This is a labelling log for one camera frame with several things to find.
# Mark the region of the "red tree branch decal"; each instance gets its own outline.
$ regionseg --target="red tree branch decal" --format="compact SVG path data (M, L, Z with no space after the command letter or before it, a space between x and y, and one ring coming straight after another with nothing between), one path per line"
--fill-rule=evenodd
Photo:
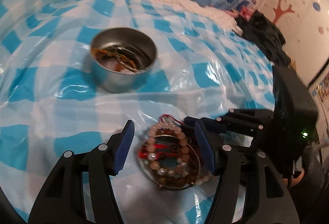
M283 16L285 13L295 13L295 11L291 9L292 8L292 5L291 4L289 4L288 9L286 9L285 11L283 11L281 9L281 1L282 0L279 0L278 6L276 8L273 8L273 11L275 12L275 18L273 20L273 23L274 24L277 23L277 21L279 20L279 18L281 16Z

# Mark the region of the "red string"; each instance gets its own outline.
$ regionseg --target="red string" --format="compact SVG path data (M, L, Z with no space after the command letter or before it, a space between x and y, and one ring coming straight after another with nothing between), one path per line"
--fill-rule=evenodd
M164 118L165 117L170 117L171 119L173 119L174 121L176 121L177 123L179 123L179 124L181 124L181 125L183 125L184 123L182 123L181 121L179 121L179 120L177 120L175 117L173 117L172 115L170 115L170 114L163 114L163 115L161 115L160 117L159 117L159 121L160 122L164 122Z

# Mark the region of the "checkered tablecloth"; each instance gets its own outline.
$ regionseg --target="checkered tablecloth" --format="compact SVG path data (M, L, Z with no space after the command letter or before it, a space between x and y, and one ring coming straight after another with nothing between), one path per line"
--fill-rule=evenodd
M141 30L158 49L135 93L106 93L90 74L91 39L119 26ZM112 178L125 222L202 223L216 180L158 192L137 166L136 145L163 113L182 119L273 109L271 70L253 43L206 17L146 0L0 0L0 185L26 219L65 150L89 151L132 119L131 151ZM92 220L88 199L86 207Z

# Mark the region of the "stainless steel bowl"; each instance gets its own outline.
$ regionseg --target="stainless steel bowl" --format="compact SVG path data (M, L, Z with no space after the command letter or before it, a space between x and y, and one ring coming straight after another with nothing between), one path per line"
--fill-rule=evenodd
M134 60L138 69L134 72L117 72L101 64L93 49L115 48ZM104 90L120 93L140 88L147 80L157 58L157 48L146 34L131 28L111 28L103 30L93 38L90 54L92 74L95 83Z

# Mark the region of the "blue dot sticker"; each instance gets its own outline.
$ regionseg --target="blue dot sticker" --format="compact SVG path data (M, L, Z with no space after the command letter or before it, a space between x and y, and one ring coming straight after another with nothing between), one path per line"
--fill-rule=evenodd
M318 4L317 2L313 2L313 8L314 8L317 12L321 11L321 6L320 6L320 4Z

